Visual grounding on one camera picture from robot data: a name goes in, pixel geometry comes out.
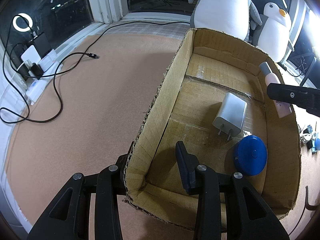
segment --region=silver bolt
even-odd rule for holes
[[[207,169],[207,166],[205,166],[205,165],[203,165],[203,164],[199,164],[199,165],[197,166],[197,168],[198,168],[198,170],[200,170],[200,171],[205,171],[205,170]]]
[[[241,178],[243,177],[240,172],[235,172],[235,173],[233,174],[233,176],[234,176],[236,179],[241,179]]]
[[[118,166],[117,165],[111,165],[109,167],[109,171],[116,171],[118,169]]]
[[[77,172],[77,173],[75,173],[75,174],[73,174],[73,179],[81,179],[81,177],[82,177],[82,174],[81,173],[79,173],[79,172]]]

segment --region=cardboard box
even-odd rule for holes
[[[158,88],[125,168],[128,202],[145,213],[193,229],[197,196],[188,196],[175,159],[182,140],[189,153],[216,172],[232,174],[233,146],[244,136],[259,136],[268,162],[248,177],[281,218],[293,208],[300,181],[300,139],[296,113],[279,119],[266,95],[259,64],[267,61],[283,82],[276,64],[261,50],[224,33],[190,29]],[[230,141],[218,136],[214,120],[227,92],[248,104],[243,131]],[[225,205],[221,196],[222,225]]]

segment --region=plug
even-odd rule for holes
[[[93,54],[93,53],[88,53],[87,55],[89,57],[96,58],[96,59],[100,58],[100,56],[98,56],[97,54]]]

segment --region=large penguin plush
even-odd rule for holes
[[[284,57],[287,46],[294,51],[289,39],[290,16],[278,5],[269,2],[264,6],[260,18],[262,20],[261,26],[250,22],[250,27],[254,30],[252,45],[266,52],[274,62],[279,62]]]
[[[257,25],[262,24],[251,0],[198,0],[191,15],[190,26],[217,30],[248,41],[249,15]]]

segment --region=orange beak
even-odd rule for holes
[[[279,9],[279,13],[283,16],[283,17],[285,17],[285,11],[284,10],[282,10],[282,9]]]

